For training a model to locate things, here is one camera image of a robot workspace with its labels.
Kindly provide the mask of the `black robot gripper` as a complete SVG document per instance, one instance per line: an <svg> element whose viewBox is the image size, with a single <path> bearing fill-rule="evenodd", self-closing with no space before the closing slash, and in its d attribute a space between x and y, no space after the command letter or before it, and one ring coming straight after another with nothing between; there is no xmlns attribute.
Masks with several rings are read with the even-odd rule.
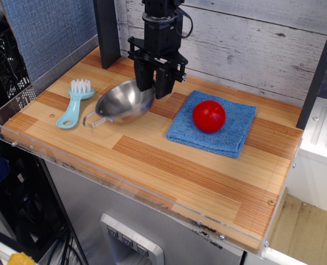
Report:
<svg viewBox="0 0 327 265"><path fill-rule="evenodd" d="M185 38L182 35L183 17L143 16L142 19L144 38L131 36L128 39L128 58L134 60L136 84L141 92L152 87L154 68L158 68L155 97L161 99L172 92L175 80L184 82L187 79L185 66L188 60L179 52L181 40Z"/></svg>

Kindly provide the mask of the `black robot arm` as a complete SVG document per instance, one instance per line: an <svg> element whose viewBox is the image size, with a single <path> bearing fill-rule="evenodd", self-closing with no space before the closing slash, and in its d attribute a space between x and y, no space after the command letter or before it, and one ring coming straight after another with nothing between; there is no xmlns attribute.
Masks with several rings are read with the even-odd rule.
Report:
<svg viewBox="0 0 327 265"><path fill-rule="evenodd" d="M144 38L128 39L128 58L134 61L136 84L140 91L155 87L156 99L170 94L176 81L186 80L188 60L179 49L183 17L188 16L180 5L184 1L142 1L145 10Z"/></svg>

